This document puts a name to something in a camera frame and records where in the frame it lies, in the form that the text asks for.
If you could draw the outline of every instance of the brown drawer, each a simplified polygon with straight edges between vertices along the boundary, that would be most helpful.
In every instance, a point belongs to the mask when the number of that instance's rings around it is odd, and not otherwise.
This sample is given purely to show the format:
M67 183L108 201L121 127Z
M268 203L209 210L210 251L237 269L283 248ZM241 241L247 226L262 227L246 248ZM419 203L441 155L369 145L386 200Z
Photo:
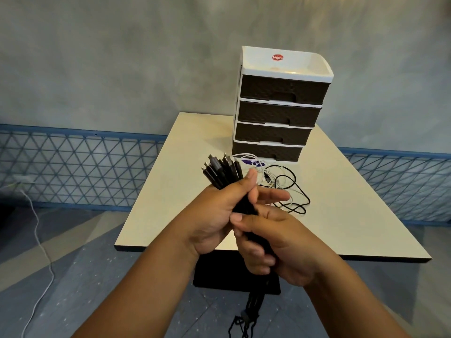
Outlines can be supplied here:
M278 142L284 145L301 145L307 143L313 128L271 127L258 124L237 123L234 138L237 141Z
M314 127L321 109L240 101L238 121Z
M243 75L241 98L323 104L330 83Z
M233 142L232 155L250 153L259 158L270 158L279 161L298 161L302 147L281 147L254 145L241 142Z

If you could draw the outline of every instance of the right hand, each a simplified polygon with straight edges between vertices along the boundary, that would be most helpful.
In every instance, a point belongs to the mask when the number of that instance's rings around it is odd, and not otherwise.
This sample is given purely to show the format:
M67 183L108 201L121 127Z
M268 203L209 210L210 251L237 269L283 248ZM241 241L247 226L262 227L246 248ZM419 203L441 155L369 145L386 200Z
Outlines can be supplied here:
M321 273L324 263L336 256L323 241L289 213L275 206L255 204L258 216L232 213L236 244L250 272L269 274L270 267L290 284L306 286ZM276 257L249 241L243 232L268 240Z

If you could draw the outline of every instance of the gray wall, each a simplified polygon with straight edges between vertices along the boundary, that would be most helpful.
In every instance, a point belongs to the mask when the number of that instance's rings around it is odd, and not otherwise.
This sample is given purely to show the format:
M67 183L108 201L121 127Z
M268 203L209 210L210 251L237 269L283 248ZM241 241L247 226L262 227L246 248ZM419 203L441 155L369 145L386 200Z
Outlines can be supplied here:
M451 153L451 0L0 0L0 122L166 134L232 114L241 45L313 51L339 146Z

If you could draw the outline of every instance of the floor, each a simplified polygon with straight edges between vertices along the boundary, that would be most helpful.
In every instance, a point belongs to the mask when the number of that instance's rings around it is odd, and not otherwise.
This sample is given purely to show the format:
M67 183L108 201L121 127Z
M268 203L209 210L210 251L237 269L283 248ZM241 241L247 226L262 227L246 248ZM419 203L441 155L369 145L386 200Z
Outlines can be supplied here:
M55 280L26 337L70 337L127 273L139 253L117 252L125 213L39 209L39 237L53 261ZM51 275L36 247L30 209L17 209L0 228L0 337L20 337ZM434 260L425 264L352 261L369 288L413 337L451 337L451 227L410 227ZM282 294L267 296L255 337L327 337L302 288L281 280ZM189 285L166 334L228 337L247 294ZM240 337L238 328L233 337Z

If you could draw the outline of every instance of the gray floor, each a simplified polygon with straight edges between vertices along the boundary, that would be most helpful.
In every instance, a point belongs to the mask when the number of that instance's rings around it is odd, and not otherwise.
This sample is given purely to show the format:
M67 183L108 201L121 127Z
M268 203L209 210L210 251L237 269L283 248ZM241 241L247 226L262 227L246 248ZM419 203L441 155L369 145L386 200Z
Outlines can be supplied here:
M39 210L43 241L99 215L82 210ZM35 246L29 209L14 212L0 229L0 263ZM126 274L138 253L117 252L121 226L55 261L56 278L27 337L70 337ZM350 262L369 288L413 329L416 337L451 337L451 228L411 227L434 260L426 265ZM0 292L0 337L19 337L32 307L50 280L47 268ZM267 296L255 337L327 337L302 288L281 280L282 294ZM247 294L189 285L166 337L228 337ZM240 330L234 329L234 337Z

